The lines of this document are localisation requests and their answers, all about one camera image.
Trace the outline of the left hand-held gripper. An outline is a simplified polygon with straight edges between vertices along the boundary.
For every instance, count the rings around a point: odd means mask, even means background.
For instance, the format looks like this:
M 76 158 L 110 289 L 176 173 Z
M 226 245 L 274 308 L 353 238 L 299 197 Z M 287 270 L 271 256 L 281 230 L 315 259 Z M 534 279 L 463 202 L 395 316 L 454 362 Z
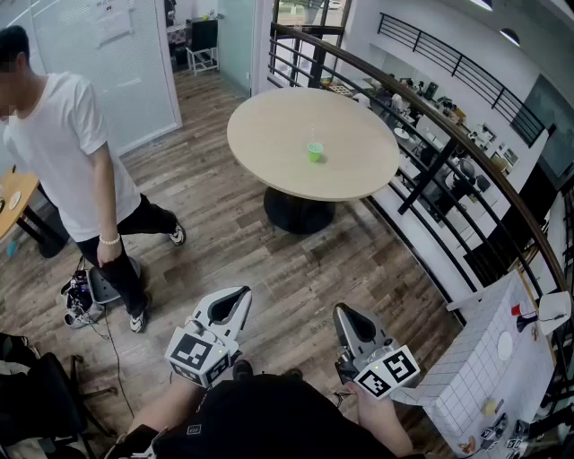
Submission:
M 248 286 L 229 287 L 200 300 L 183 327 L 177 327 L 165 358 L 173 371 L 210 388 L 240 356 L 237 336 L 251 306 Z

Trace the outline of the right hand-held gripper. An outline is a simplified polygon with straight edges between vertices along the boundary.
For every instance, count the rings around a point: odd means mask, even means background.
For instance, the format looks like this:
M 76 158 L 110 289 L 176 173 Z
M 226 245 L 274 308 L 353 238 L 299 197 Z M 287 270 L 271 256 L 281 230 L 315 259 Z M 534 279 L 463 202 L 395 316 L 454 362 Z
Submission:
M 381 399 L 419 375 L 420 368 L 409 348 L 399 346 L 374 313 L 338 303 L 334 307 L 334 324 L 345 348 L 354 348 L 358 339 L 385 339 L 366 357 L 353 357 L 350 351 L 343 353 L 335 362 L 343 384 L 353 382 L 375 399 Z

